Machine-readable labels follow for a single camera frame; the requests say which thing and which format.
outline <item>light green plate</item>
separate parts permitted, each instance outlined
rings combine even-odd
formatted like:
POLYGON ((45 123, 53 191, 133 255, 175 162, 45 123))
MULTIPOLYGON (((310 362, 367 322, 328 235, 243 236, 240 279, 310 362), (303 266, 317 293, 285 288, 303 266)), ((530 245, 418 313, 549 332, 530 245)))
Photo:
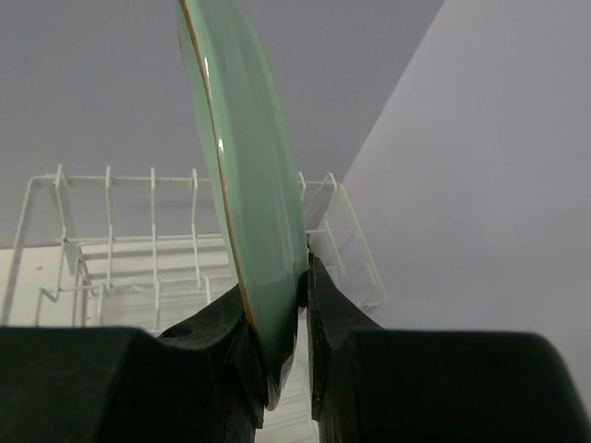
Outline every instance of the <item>light green plate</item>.
POLYGON ((289 373, 306 231, 287 124, 257 33, 230 0, 177 0, 218 220, 262 352, 268 409, 289 373))

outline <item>ceramic plate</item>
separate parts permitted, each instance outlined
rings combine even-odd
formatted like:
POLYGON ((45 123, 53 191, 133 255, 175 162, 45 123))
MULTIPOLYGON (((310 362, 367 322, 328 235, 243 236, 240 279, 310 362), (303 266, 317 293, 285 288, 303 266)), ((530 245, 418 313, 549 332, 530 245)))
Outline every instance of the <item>ceramic plate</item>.
POLYGON ((258 339, 273 409, 308 268, 294 154, 267 57, 230 0, 177 0, 181 52, 218 220, 258 339))

